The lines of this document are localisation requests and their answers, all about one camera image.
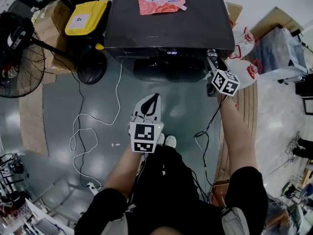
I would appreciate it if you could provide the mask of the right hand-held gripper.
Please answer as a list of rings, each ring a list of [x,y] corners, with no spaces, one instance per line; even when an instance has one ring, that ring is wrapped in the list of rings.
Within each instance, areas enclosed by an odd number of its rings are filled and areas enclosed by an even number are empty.
[[[209,73],[207,75],[207,95],[215,96],[216,92],[233,97],[241,83],[238,77],[230,72],[229,65],[218,54],[207,56]]]

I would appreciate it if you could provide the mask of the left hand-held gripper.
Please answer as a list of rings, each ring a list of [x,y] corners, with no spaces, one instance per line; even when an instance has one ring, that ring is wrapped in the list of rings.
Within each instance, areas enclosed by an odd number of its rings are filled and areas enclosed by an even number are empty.
[[[134,107],[130,118],[131,150],[137,153],[154,153],[163,130],[161,121],[161,96],[151,94]]]

